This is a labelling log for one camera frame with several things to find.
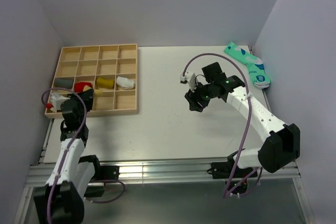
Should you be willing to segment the mustard yellow sock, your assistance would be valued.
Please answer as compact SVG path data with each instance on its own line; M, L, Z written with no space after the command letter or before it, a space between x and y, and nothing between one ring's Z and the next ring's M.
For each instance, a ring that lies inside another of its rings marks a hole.
M98 90L98 89L94 89L94 95L95 96L102 96L103 95L103 91L102 90Z
M98 77L96 80L96 84L100 88L105 89L113 89L114 88L114 79L105 79L102 77Z

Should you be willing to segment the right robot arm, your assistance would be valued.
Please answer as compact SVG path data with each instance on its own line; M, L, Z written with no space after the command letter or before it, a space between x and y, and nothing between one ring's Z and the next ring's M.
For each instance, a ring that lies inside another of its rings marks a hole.
M235 108L258 133L262 141L259 148L245 149L230 154L217 169L221 176L246 176L253 168L262 167L274 173L300 156L300 130L295 124L286 124L274 116L252 94L237 76L228 77L218 62L202 69L206 84L196 80L193 72L185 72L181 83L189 90L185 98L190 111L202 112L213 98L222 99Z

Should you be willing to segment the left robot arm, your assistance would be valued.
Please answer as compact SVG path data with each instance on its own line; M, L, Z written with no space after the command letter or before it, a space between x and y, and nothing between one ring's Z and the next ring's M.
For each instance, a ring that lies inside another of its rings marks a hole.
M96 155L83 156L89 129L87 113L92 109L94 90L60 95L49 89L52 108L59 110L61 149L56 165L43 187L34 192L34 203L40 223L82 223L84 200L97 203L106 185L118 183L119 167L101 165Z

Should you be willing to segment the red rolled sock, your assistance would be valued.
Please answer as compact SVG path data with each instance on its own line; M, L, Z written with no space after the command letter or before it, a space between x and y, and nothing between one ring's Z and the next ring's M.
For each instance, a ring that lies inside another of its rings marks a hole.
M80 93L84 92L88 89L92 89L92 83L91 82L77 82L74 84L74 92L75 93Z

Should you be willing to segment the mustard yellow rolled sock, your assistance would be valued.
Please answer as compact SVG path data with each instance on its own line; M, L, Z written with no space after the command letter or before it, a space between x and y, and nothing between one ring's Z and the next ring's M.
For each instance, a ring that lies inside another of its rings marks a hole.
M98 77L96 80L96 84L100 88L105 89L113 89L114 88L114 79L105 79L102 77Z

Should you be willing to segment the grey rolled sock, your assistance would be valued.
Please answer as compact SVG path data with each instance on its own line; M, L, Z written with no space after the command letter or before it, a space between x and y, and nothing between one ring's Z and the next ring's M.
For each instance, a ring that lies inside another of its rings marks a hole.
M65 89L72 89L74 79L56 78L54 80L54 86Z

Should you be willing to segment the wooden compartment tray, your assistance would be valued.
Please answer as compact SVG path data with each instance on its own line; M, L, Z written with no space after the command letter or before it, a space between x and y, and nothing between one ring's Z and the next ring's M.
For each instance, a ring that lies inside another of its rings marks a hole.
M136 82L131 90L117 86L118 76L132 79ZM98 77L114 79L114 88L100 88L96 84ZM60 51L57 68L52 82L52 92L69 97L72 89L54 86L56 78L74 79L77 82L91 82L92 89L103 91L102 96L93 98L93 105L88 116L129 115L138 112L138 47L136 44L125 45L94 45L63 47ZM45 109L45 115L54 119L61 117L61 111L52 112Z

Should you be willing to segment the white rolled sock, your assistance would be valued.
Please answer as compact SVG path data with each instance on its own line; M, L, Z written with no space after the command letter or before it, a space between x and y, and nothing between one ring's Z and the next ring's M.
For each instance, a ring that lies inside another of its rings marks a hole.
M135 87L136 82L132 79L118 76L116 78L116 84L118 87L124 89L124 90L131 90Z

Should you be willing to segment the teal patterned sock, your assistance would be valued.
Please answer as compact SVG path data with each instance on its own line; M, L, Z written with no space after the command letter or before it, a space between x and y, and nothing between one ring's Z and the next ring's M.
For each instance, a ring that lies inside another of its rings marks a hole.
M262 60L249 53L249 50L230 42L224 52L233 59L247 67L248 74L253 85L258 89L265 89L270 86L271 80L265 73L265 66Z

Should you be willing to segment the aluminium mounting rail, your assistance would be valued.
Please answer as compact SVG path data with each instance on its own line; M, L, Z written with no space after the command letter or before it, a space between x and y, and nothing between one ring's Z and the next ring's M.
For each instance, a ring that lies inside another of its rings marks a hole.
M164 159L161 161L102 162L103 165L119 166L119 180L125 184L161 184L210 182L212 177L206 172L212 162L223 162L221 158ZM43 186L54 169L54 163L31 166L25 187ZM262 179L300 178L296 162L271 174L265 170Z

